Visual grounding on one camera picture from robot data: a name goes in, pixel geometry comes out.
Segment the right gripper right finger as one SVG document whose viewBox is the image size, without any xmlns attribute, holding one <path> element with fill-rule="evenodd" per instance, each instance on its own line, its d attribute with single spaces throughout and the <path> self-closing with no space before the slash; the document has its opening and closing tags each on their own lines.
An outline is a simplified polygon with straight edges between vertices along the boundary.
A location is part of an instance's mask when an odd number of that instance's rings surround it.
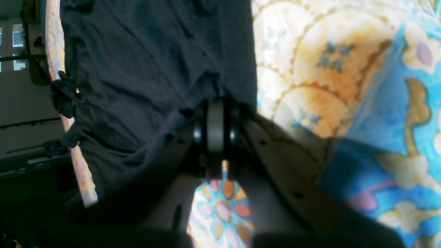
<svg viewBox="0 0 441 248">
<path fill-rule="evenodd" d="M 228 179 L 245 191 L 255 234 L 251 248 L 403 248 L 392 229 L 370 220 L 309 182 L 282 158 L 269 135 L 233 100 L 224 101 Z"/>
</svg>

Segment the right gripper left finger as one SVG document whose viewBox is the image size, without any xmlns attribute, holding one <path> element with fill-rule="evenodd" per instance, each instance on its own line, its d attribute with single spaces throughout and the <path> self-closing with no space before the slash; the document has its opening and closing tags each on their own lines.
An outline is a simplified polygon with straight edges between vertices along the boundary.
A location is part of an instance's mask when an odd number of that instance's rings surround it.
<svg viewBox="0 0 441 248">
<path fill-rule="evenodd" d="M 208 102 L 157 159 L 119 190 L 38 236 L 41 248 L 192 248 L 186 233 L 196 188 L 205 175 Z"/>
</svg>

